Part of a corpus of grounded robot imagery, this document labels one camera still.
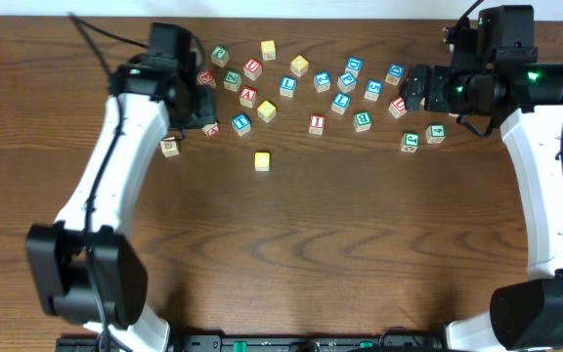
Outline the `yellow letter C block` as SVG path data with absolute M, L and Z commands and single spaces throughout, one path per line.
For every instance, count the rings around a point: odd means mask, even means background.
M 254 155 L 254 168 L 258 172 L 270 170 L 271 154 L 269 152 L 256 152 Z

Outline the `yellow letter O block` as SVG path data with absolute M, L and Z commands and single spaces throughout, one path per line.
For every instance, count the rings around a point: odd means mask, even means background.
M 290 62 L 290 70 L 297 77 L 304 75 L 308 71 L 308 69 L 309 62 L 301 55 L 296 56 Z

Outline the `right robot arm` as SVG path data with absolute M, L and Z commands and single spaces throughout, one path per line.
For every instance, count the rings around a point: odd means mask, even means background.
M 496 289 L 489 310 L 446 325 L 458 351 L 563 348 L 563 64 L 544 64 L 529 5 L 472 6 L 445 29 L 448 66 L 413 66 L 399 95 L 409 111 L 488 118 L 511 157 L 528 238 L 528 278 Z

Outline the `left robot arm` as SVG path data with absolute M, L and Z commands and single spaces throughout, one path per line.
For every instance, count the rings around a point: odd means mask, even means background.
M 147 302 L 149 277 L 132 248 L 133 212 L 156 147 L 171 129 L 215 120 L 199 53 L 140 55 L 109 78 L 99 139 L 51 225 L 31 226 L 25 250 L 44 313 L 98 333 L 99 351 L 165 351 L 171 328 Z

